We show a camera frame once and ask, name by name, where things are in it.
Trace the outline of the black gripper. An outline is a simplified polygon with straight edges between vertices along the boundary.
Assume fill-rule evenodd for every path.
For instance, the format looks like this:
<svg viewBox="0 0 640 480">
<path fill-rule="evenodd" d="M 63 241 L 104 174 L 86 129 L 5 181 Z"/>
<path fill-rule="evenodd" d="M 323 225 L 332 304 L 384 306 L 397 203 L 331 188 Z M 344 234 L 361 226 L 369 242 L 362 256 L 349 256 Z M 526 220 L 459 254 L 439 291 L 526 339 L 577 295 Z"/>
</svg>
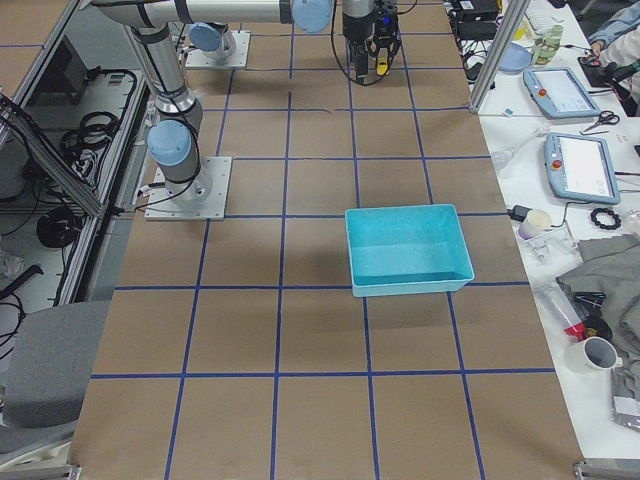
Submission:
<svg viewBox="0 0 640 480">
<path fill-rule="evenodd" d="M 348 0 L 347 42 L 353 53 L 356 80 L 365 80 L 368 75 L 368 53 L 382 49 L 386 49 L 383 74 L 387 75 L 401 45 L 397 2 Z"/>
</svg>

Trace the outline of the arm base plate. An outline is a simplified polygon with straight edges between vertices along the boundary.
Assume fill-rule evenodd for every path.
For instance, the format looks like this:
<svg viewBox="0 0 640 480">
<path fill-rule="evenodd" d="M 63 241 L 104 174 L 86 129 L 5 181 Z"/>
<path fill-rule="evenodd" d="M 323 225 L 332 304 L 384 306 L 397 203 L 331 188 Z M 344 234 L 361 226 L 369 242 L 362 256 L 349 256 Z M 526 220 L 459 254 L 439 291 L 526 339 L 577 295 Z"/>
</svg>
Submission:
<svg viewBox="0 0 640 480">
<path fill-rule="evenodd" d="M 184 50 L 185 67 L 191 70 L 245 68 L 250 44 L 247 30 L 220 33 L 204 24 L 189 30 L 190 46 Z"/>
<path fill-rule="evenodd" d="M 149 196 L 150 207 L 144 210 L 148 221 L 221 221 L 225 217 L 226 202 L 231 177 L 232 158 L 229 156 L 204 156 L 201 170 L 189 188 L 169 183 L 153 189 Z"/>
</svg>

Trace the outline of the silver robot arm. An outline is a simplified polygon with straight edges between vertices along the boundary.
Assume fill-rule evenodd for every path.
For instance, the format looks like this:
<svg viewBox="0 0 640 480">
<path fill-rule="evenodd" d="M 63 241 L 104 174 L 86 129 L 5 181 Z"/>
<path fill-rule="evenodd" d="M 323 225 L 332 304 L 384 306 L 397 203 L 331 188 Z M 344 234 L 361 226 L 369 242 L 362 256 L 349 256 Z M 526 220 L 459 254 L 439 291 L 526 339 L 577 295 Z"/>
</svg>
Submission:
<svg viewBox="0 0 640 480">
<path fill-rule="evenodd" d="M 198 133 L 202 106 L 188 87 L 167 25 L 126 33 L 152 89 L 159 123 L 147 138 L 170 196 L 193 196 L 201 174 Z"/>
<path fill-rule="evenodd" d="M 343 35 L 362 84 L 369 58 L 386 52 L 390 66 L 401 39 L 399 13 L 393 1 L 93 1 L 113 21 L 134 36 L 141 61 L 154 85 L 176 90 L 185 77 L 175 47 L 164 32 L 170 22 L 228 24 L 234 22 L 295 24 L 308 33 L 331 27 L 335 8 L 342 7 Z"/>
</svg>

